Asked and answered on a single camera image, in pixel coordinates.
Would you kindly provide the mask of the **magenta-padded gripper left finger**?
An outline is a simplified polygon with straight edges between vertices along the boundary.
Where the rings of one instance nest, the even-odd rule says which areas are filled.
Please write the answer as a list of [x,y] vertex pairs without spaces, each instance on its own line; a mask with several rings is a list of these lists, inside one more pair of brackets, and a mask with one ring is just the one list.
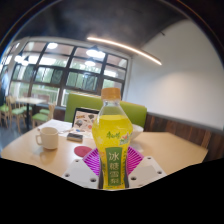
[[91,150],[83,159],[75,159],[62,177],[81,187],[97,189],[100,178],[100,158],[98,150]]

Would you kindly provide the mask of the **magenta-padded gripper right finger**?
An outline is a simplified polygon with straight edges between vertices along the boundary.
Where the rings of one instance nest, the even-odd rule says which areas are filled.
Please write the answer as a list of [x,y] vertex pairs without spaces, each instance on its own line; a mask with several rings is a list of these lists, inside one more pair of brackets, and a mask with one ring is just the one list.
[[127,153],[127,178],[130,189],[143,187],[166,176],[152,156],[143,156],[129,147]]

